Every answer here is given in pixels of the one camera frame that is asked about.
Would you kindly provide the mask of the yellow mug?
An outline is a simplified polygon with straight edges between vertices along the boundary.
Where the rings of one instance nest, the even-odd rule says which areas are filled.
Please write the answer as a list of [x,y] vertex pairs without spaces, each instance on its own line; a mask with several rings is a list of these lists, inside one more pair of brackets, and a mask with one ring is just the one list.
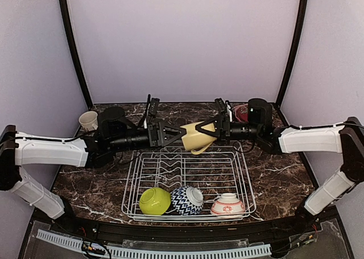
[[196,126],[201,122],[195,122],[181,126],[186,130],[186,134],[181,138],[186,151],[199,155],[204,153],[216,140],[216,137],[201,133],[196,130]]

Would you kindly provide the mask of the red floral plate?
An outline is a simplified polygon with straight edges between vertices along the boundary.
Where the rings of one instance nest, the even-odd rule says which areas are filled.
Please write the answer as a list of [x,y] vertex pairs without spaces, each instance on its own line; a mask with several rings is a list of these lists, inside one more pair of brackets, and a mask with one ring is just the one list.
[[237,122],[248,122],[248,104],[236,105],[233,107],[233,114],[235,121]]

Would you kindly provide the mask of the white patterned tall mug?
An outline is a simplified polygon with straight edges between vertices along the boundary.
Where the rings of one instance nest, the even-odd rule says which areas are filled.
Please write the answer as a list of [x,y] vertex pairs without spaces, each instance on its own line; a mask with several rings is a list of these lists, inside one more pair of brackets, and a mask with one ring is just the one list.
[[98,128],[97,117],[98,117],[97,112],[87,111],[79,117],[78,122],[83,130],[94,131]]

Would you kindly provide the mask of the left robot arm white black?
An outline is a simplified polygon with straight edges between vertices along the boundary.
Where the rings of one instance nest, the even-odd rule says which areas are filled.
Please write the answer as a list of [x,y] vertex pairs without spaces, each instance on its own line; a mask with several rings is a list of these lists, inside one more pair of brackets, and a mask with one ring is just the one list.
[[181,139],[186,130],[159,121],[146,128],[106,122],[74,138],[42,137],[18,132],[15,125],[1,133],[1,190],[21,197],[53,219],[68,234],[80,230],[70,203],[47,190],[23,168],[29,164],[100,168],[118,152],[162,148]]

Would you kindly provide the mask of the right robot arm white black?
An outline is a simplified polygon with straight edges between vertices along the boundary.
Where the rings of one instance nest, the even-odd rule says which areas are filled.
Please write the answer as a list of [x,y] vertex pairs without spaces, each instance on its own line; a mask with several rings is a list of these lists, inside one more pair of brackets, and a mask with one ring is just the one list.
[[337,154],[341,163],[296,209],[290,227],[302,233],[324,208],[363,182],[363,124],[356,117],[326,126],[273,127],[269,122],[230,122],[217,116],[198,123],[196,131],[218,141],[251,140],[269,154]]

